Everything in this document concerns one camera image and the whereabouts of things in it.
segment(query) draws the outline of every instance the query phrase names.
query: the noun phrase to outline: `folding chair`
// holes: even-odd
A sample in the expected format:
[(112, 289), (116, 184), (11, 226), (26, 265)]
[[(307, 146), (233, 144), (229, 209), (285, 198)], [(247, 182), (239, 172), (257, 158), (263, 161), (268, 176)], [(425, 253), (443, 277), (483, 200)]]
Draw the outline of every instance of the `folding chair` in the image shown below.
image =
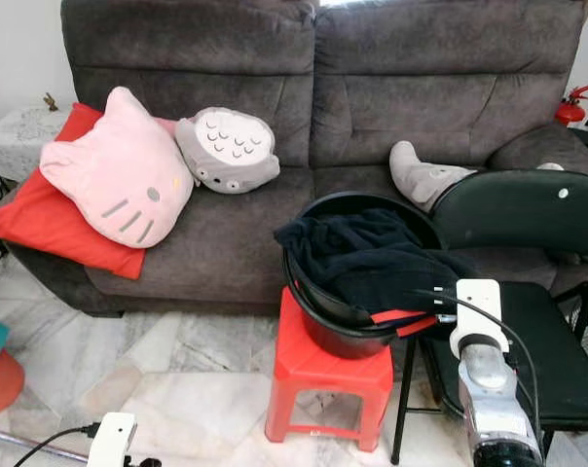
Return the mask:
[[(588, 256), (588, 175), (551, 170), (508, 170), (472, 175), (437, 200), (431, 213), (451, 249), (523, 246)], [(500, 282), (502, 321), (525, 342), (535, 363), (544, 455), (557, 430), (588, 430), (588, 356), (580, 342), (588, 324), (588, 282), (552, 298), (530, 282)], [(574, 295), (581, 308), (574, 327), (558, 303)], [(445, 339), (419, 338), (433, 395), (451, 413), (462, 416), (459, 360)], [(398, 419), (391, 461), (399, 461), (407, 412), (415, 340), (404, 363)], [(524, 355), (511, 345), (519, 362), (519, 380), (533, 387)], [(530, 414), (521, 393), (518, 398)]]

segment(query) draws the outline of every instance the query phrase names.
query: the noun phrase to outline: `sofa cushion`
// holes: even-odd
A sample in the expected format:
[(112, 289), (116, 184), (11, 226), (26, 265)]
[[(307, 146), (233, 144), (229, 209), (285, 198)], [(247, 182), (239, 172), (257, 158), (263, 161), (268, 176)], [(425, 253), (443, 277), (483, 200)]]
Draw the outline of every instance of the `sofa cushion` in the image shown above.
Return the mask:
[(227, 107), (266, 122), (281, 165), (308, 164), (314, 32), (303, 1), (72, 0), (62, 26), (76, 94), (115, 86), (152, 115)]
[(499, 148), (487, 161), (490, 168), (534, 168), (554, 162), (565, 170), (588, 174), (588, 148), (566, 126), (550, 123), (524, 133)]
[[(551, 295), (556, 297), (581, 282), (588, 281), (588, 262), (582, 261), (579, 265), (561, 265), (551, 285)], [(579, 298), (573, 297), (572, 302), (577, 305)]]
[(410, 202), (395, 188), (388, 159), (383, 165), (317, 168), (313, 171), (313, 180), (317, 198), (337, 192), (358, 191)]
[(582, 19), (571, 0), (320, 9), (312, 166), (380, 163), (400, 139), (425, 162), (483, 165), (553, 120)]
[(284, 168), (267, 185), (234, 197), (199, 187), (168, 237), (147, 251), (138, 280), (87, 273), (109, 295), (278, 303), (284, 278), (273, 230), (312, 195), (312, 172), (304, 168)]

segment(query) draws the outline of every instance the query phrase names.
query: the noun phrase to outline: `pink pillow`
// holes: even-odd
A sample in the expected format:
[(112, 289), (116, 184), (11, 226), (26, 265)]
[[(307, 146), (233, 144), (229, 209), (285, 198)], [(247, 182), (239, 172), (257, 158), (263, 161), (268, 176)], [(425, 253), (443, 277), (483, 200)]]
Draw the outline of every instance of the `pink pillow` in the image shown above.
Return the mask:
[[(74, 141), (91, 131), (103, 114), (76, 103), (56, 141)], [(144, 248), (106, 238), (87, 224), (75, 203), (48, 182), (38, 168), (15, 198), (0, 207), (0, 238), (69, 258), (92, 268), (137, 279), (145, 259)]]
[(89, 133), (45, 145), (40, 168), (94, 229), (134, 248), (163, 240), (193, 190), (174, 139), (126, 88)]

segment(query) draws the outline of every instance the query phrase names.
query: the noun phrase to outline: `gray plush toy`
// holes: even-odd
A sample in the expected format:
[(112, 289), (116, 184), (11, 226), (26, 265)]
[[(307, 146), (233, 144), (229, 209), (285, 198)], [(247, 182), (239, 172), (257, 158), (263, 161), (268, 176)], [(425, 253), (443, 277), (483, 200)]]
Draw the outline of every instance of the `gray plush toy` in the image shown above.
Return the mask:
[[(553, 162), (544, 163), (537, 168), (564, 170)], [(421, 162), (409, 141), (398, 141), (393, 145), (389, 169), (393, 183), (400, 193), (424, 212), (432, 209), (434, 202), (446, 189), (476, 172), (457, 165)]]
[(273, 131), (242, 112), (203, 109), (177, 122), (175, 139), (197, 182), (215, 192), (246, 193), (279, 174)]

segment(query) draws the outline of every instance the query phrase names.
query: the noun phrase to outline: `hello kitty pillow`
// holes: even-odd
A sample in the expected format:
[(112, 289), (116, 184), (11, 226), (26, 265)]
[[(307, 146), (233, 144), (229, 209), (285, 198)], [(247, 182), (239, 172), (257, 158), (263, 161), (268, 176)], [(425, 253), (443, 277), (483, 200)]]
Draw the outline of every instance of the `hello kitty pillow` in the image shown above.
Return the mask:
[(134, 248), (164, 239), (193, 190), (174, 139), (126, 88), (83, 137), (46, 144), (39, 166), (94, 229)]
[(273, 131), (242, 112), (203, 109), (177, 122), (175, 139), (193, 175), (215, 192), (246, 193), (279, 174)]

